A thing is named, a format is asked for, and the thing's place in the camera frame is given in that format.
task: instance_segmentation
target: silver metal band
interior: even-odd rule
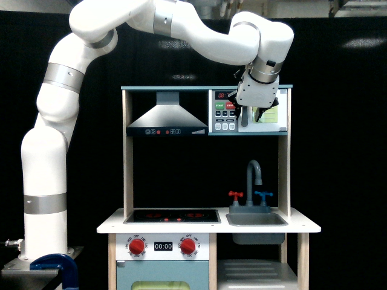
[[[251,26],[251,27],[255,28],[257,31],[259,31],[257,26],[255,26],[253,23],[247,22],[247,21],[238,22],[238,23],[234,24],[233,27],[236,27],[236,26],[239,26],[239,25],[248,25],[248,26]]]
[[[67,209],[67,193],[59,195],[24,196],[24,213],[50,214],[61,213]]]
[[[43,83],[60,86],[79,94],[85,75],[76,69],[57,63],[49,63]]]
[[[103,48],[103,47],[107,46],[110,43],[110,41],[113,39],[113,36],[114,36],[114,30],[112,29],[100,41],[93,42],[93,43],[86,43],[85,45],[87,47],[91,47],[91,48]]]
[[[157,1],[155,16],[153,19],[153,32],[165,36],[171,36],[172,17],[176,0]]]
[[[253,68],[250,70],[250,75],[261,83],[273,83],[277,79],[282,64],[283,62],[265,62],[257,56],[253,61]]]

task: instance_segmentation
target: black curtain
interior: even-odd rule
[[[295,33],[280,74],[281,84],[293,85],[291,205],[322,227],[311,234],[310,289],[378,288],[386,252],[387,18],[281,21]],[[205,24],[222,33],[229,27]],[[68,152],[68,243],[85,246],[81,288],[107,287],[107,236],[96,228],[123,206],[121,86],[238,83],[237,67],[211,62],[182,42],[126,24],[117,31],[116,49],[88,68]],[[0,13],[0,240],[24,236],[20,145],[34,125],[51,50],[70,32],[68,15]],[[228,190],[246,186],[254,158],[276,190],[276,138],[199,139],[135,141],[136,206],[228,206]],[[296,272],[296,238],[289,236]],[[227,247],[220,244],[218,255],[233,257]],[[239,251],[261,257],[265,250]]]

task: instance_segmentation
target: wooden frame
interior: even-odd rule
[[[126,127],[132,122],[132,95],[123,90],[123,172],[124,218],[133,212],[133,139],[126,136]],[[287,135],[278,137],[278,209],[286,216],[290,207],[290,137],[291,137],[291,89],[287,99]],[[116,290],[115,234],[109,234],[109,290]],[[279,246],[279,260],[287,263],[287,233]],[[209,259],[210,289],[216,290],[216,233],[210,233]],[[309,289],[309,234],[298,233],[298,290]]]

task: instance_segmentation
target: black cooktop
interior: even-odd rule
[[[217,210],[184,209],[184,210],[135,210],[124,224],[128,223],[159,223],[159,222],[219,222]]]

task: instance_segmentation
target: white countertop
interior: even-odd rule
[[[291,216],[284,215],[278,208],[272,207],[272,213],[283,218],[285,226],[233,226],[226,214],[229,208],[209,208],[218,210],[220,223],[130,223],[124,224],[123,208],[119,208],[102,225],[97,228],[100,234],[125,233],[318,233],[321,227],[312,222],[299,211],[291,208]]]

